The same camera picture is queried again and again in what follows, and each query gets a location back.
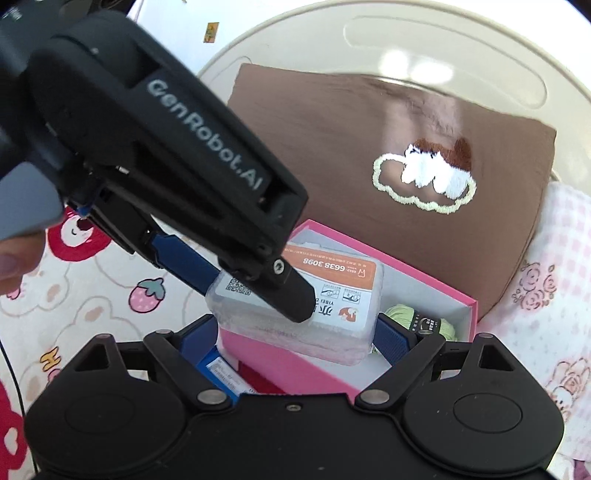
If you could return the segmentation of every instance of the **black yarn label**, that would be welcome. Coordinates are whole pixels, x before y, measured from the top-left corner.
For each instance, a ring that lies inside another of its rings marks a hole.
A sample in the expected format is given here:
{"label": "black yarn label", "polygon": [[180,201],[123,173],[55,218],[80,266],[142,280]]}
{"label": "black yarn label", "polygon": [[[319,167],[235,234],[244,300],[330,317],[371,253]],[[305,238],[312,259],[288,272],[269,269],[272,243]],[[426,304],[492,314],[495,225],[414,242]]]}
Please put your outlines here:
{"label": "black yarn label", "polygon": [[410,323],[408,330],[416,332],[421,335],[430,335],[432,333],[439,333],[441,329],[440,319],[430,319],[425,317],[420,312],[414,311],[413,321]]}

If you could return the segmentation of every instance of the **qr code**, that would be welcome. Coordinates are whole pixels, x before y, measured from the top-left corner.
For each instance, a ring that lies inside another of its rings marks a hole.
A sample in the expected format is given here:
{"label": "qr code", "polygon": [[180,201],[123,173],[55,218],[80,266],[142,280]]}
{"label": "qr code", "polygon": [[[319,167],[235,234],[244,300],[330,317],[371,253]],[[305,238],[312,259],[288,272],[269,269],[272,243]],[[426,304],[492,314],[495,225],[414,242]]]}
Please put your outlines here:
{"label": "qr code", "polygon": [[226,290],[235,291],[236,293],[242,293],[243,295],[250,295],[252,293],[249,288],[242,285],[235,278],[230,280],[230,283],[226,287]]}

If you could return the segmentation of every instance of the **green yarn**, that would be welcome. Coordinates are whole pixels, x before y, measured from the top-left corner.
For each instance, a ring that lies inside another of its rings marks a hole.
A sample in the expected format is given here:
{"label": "green yarn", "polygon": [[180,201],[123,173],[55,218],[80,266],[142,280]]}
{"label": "green yarn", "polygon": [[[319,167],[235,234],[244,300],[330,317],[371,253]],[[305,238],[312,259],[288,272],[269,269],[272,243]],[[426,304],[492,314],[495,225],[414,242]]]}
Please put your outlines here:
{"label": "green yarn", "polygon": [[[414,309],[399,303],[398,305],[389,308],[384,313],[396,323],[399,323],[408,330],[410,328],[411,322],[413,321]],[[457,341],[456,329],[446,319],[441,319],[441,328],[439,329],[439,333],[441,333],[445,337],[445,340],[449,342]]]}

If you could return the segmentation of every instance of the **checkered pattern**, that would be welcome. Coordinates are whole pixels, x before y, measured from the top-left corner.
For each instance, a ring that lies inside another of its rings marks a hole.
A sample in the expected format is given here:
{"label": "checkered pattern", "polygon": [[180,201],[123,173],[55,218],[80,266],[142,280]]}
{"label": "checkered pattern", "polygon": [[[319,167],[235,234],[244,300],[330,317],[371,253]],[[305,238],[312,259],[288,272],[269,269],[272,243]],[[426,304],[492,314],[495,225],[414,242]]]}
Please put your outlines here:
{"label": "checkered pattern", "polygon": [[478,331],[498,336],[562,406],[559,452],[577,460],[591,460],[590,309],[591,198],[552,182],[525,262]]}

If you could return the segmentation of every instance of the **clear plastic box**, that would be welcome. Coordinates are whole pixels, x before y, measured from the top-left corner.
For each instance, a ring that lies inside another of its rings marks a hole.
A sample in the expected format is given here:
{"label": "clear plastic box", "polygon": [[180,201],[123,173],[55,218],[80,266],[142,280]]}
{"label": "clear plastic box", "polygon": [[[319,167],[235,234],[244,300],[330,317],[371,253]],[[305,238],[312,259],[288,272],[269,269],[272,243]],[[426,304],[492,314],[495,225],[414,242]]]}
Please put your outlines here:
{"label": "clear plastic box", "polygon": [[293,352],[358,364],[374,338],[384,277],[381,262],[315,244],[288,244],[283,255],[314,287],[312,317],[303,323],[291,322],[222,272],[206,295],[220,326]]}

